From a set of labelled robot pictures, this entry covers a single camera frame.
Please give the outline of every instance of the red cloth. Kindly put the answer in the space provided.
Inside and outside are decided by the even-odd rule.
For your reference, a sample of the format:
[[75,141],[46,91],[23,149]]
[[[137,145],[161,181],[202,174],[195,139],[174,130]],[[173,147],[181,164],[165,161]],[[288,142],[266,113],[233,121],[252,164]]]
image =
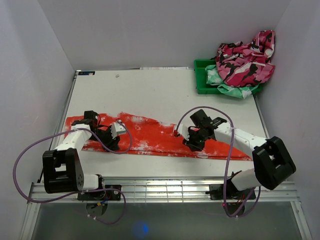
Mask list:
[[[189,157],[189,158],[209,158],[209,159],[226,159],[228,156],[229,145],[218,142],[213,139],[205,142],[203,151],[190,151],[189,148],[182,144],[183,137],[174,137],[174,124],[165,124],[157,120],[144,116],[135,116],[121,112],[117,117],[108,114],[100,114],[102,125],[110,125],[121,119],[125,126],[132,134],[133,144],[129,154],[140,155],[157,155],[172,157]],[[84,116],[73,116],[66,119],[65,127],[71,129],[71,124],[75,120],[81,120]],[[120,150],[126,150],[129,147],[130,139],[128,134],[120,136]],[[83,147],[83,150],[105,152],[97,141],[89,140]],[[233,149],[232,160],[251,160],[243,152]]]
[[270,64],[275,51],[275,32],[259,32],[248,44],[221,43],[215,57],[218,73],[224,83],[233,87],[263,84],[274,73]]

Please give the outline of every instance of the pink camouflage cloth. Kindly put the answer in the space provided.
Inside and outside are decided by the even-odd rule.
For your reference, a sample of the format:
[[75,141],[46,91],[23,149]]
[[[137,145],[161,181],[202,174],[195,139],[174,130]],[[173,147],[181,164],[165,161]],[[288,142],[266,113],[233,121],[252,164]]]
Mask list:
[[252,42],[222,43],[215,57],[218,73],[226,85],[252,87],[263,84],[275,67],[270,58],[275,51],[275,32],[259,32]]

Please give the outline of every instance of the metal grating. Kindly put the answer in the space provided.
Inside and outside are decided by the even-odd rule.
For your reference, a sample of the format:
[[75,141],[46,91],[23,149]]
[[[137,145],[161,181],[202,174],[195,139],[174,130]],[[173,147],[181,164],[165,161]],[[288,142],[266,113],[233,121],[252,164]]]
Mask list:
[[[222,184],[222,179],[105,179],[104,181],[108,185],[122,185],[122,191],[128,203],[222,202],[221,200],[210,200],[209,196],[205,194],[209,190],[210,184]],[[47,194],[44,185],[41,183],[33,184],[31,188],[33,199],[48,200],[62,195],[61,193]],[[78,202],[77,195],[70,195],[57,202],[66,203],[70,201]],[[299,201],[299,196],[295,184],[291,181],[285,181],[272,191],[261,187],[260,201],[292,202]]]

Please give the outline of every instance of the blue light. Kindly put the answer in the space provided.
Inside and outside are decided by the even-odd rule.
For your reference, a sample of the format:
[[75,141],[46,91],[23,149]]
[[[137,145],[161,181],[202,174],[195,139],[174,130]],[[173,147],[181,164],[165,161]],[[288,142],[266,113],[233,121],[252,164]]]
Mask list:
[[144,231],[144,233],[145,234],[147,234],[148,233],[148,231],[149,231],[149,229],[148,229],[148,225],[147,224],[143,224],[143,231]]
[[133,235],[139,239],[144,239],[149,232],[148,225],[143,221],[137,221],[132,226]]

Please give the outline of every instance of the glass panel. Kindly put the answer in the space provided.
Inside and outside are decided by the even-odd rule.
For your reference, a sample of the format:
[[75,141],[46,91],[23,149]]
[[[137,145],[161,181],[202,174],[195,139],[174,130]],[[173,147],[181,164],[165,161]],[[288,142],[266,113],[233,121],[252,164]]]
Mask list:
[[[122,204],[109,203],[102,218],[112,221],[122,209]],[[260,202],[238,219],[227,217],[221,203],[130,203],[111,226],[85,213],[85,203],[42,204],[32,239],[301,239],[290,202]]]

